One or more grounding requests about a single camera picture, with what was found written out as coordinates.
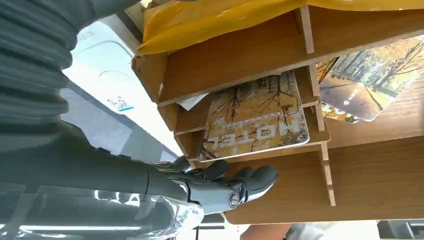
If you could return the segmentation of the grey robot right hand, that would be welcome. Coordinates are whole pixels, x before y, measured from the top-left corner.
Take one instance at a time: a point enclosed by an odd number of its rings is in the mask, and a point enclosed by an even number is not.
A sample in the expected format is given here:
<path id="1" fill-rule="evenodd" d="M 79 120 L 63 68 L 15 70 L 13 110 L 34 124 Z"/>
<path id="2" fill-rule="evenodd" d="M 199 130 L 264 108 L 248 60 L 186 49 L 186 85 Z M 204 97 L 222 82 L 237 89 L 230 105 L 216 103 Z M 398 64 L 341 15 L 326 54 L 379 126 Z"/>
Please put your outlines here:
<path id="1" fill-rule="evenodd" d="M 227 177 L 219 160 L 184 170 L 185 159 L 152 164 L 90 145 L 67 122 L 0 126 L 3 240 L 165 240 L 207 215 L 263 196 L 270 166 Z"/>

